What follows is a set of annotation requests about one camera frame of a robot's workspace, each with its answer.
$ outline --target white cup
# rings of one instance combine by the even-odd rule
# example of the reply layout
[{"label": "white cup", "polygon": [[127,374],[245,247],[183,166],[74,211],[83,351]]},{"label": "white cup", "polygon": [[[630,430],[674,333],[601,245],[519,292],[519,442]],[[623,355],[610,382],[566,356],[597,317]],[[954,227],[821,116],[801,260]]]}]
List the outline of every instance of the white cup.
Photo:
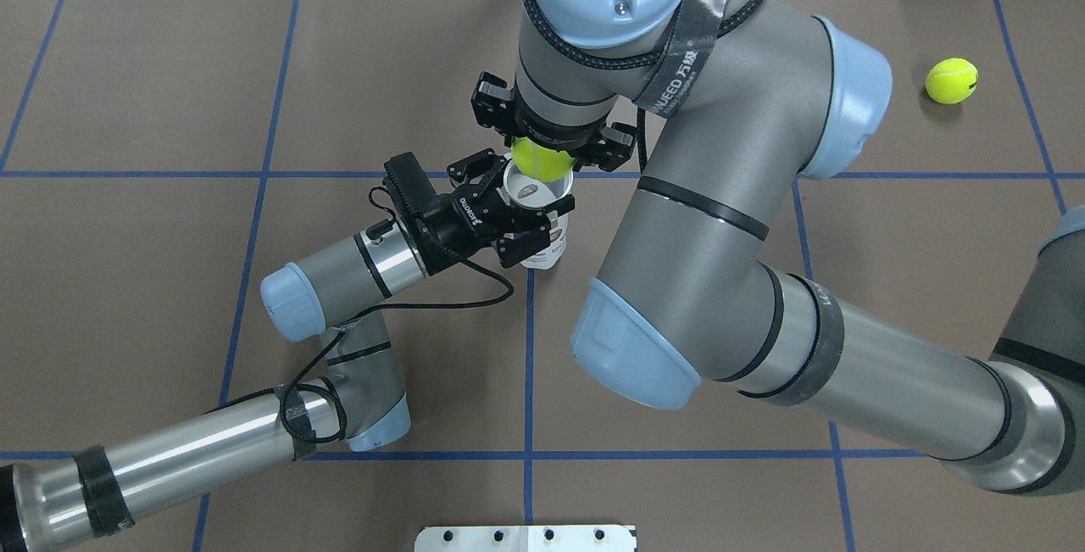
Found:
[{"label": "white cup", "polygon": [[[542,208],[553,201],[565,197],[573,190],[573,171],[566,172],[554,181],[539,181],[536,178],[521,174],[516,163],[511,161],[505,167],[502,182],[502,195],[509,204],[515,204],[523,208]],[[558,258],[565,252],[565,239],[569,231],[569,215],[558,217],[558,222],[550,231],[550,246],[532,257],[524,259],[521,265],[528,269],[547,270],[558,262]]]}]

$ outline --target silver metal tube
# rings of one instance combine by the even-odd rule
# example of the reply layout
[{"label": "silver metal tube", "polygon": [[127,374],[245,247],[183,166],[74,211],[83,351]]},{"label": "silver metal tube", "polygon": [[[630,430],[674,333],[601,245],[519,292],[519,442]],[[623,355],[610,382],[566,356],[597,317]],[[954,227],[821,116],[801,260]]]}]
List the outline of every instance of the silver metal tube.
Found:
[{"label": "silver metal tube", "polygon": [[981,363],[840,301],[844,350],[805,406],[939,459],[983,452],[1003,428],[1005,396]]},{"label": "silver metal tube", "polygon": [[[333,406],[308,390],[303,390],[302,398],[317,436],[337,431]],[[138,522],[291,461],[294,444],[279,422],[278,398],[268,395],[107,448],[105,454],[128,511]],[[30,552],[61,550],[94,537],[74,461],[15,467],[20,519]]]}]

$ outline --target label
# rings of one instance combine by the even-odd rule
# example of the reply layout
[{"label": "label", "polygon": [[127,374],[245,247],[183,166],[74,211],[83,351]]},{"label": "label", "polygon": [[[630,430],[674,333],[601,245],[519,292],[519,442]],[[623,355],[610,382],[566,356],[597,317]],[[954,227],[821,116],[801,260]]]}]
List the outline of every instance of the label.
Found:
[{"label": "label", "polygon": [[[508,175],[509,184],[506,190],[512,202],[522,207],[542,208],[547,204],[557,201],[553,192],[547,184],[539,180],[533,180],[526,175]],[[569,231],[569,215],[558,217],[558,222],[550,230],[550,247],[539,251],[538,254],[524,259],[521,266],[528,269],[547,270],[558,262],[558,258],[565,252],[565,232]]]}]

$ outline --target brown table surface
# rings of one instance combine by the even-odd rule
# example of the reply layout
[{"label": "brown table surface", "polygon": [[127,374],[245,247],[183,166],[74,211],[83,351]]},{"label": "brown table surface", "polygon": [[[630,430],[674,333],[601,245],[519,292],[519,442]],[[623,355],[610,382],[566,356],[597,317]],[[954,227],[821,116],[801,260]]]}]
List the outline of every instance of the brown table surface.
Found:
[{"label": "brown table surface", "polygon": [[[848,172],[797,182],[765,261],[987,356],[1060,209],[1085,202],[1085,4],[782,1],[880,49],[895,85]],[[391,154],[439,170],[499,145],[468,97],[483,69],[512,77],[519,18],[519,0],[0,0],[0,460],[289,381],[318,347],[276,333],[259,279],[372,223]],[[981,80],[942,107],[922,80],[949,56]],[[566,255],[512,269],[511,300],[388,313],[403,440],[82,549],[410,550],[425,526],[524,522],[634,524],[647,551],[1085,549],[1082,493],[976,490],[717,383],[658,412],[592,381],[569,337],[635,185],[622,170],[577,178]],[[449,270],[405,297],[495,291]]]}]

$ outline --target robotic arm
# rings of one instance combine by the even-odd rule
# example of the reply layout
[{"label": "robotic arm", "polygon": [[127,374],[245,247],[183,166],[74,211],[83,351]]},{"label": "robotic arm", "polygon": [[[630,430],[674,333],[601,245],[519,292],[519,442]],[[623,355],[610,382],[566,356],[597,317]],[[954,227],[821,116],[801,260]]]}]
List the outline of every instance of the robotic arm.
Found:
[{"label": "robotic arm", "polygon": [[[701,378],[805,405],[998,492],[1085,487],[1085,208],[1042,251],[992,361],[953,355],[756,261],[796,175],[837,175],[881,121],[880,53],[771,0],[524,2],[520,130],[574,150],[546,130],[589,131],[616,95],[671,118],[574,332],[589,374],[661,409]],[[710,15],[740,26],[705,46]]]},{"label": "robotic arm", "polygon": [[[840,172],[881,121],[892,77],[880,53],[773,0],[524,4],[515,84],[483,74],[481,124],[616,169],[640,136],[605,126],[617,97],[669,118],[574,332],[589,374],[660,409],[681,408],[701,378],[804,405],[990,490],[1085,488],[1074,425],[1085,416],[1085,208],[1041,252],[992,361],[955,356],[756,261],[796,175]],[[362,451],[406,433],[381,313],[359,313],[482,247],[514,266],[549,244],[573,198],[523,204],[507,189],[514,166],[493,150],[449,165],[442,195],[411,154],[385,170],[392,219],[261,284],[289,339],[337,338],[330,375],[68,462],[0,468],[3,552],[113,535],[322,440]]]}]

